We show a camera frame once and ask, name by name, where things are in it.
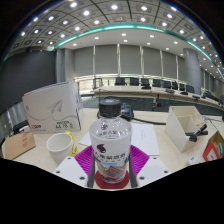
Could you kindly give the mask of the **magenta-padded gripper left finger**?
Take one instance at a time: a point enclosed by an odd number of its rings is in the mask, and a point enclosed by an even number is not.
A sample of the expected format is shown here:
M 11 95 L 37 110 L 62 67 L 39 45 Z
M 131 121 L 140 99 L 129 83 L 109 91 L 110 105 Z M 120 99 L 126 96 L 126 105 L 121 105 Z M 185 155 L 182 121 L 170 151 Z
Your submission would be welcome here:
M 67 156 L 54 174 L 84 188 L 92 188 L 95 180 L 93 148 L 86 147 L 75 157 Z

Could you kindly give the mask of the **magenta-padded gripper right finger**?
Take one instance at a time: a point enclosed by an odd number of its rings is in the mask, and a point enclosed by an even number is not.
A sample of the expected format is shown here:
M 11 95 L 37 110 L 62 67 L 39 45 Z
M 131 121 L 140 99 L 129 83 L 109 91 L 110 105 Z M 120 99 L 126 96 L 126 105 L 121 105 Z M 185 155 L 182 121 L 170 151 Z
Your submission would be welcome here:
M 163 177 L 171 171 L 156 156 L 149 156 L 139 148 L 131 146 L 129 175 L 132 188 L 143 187 Z

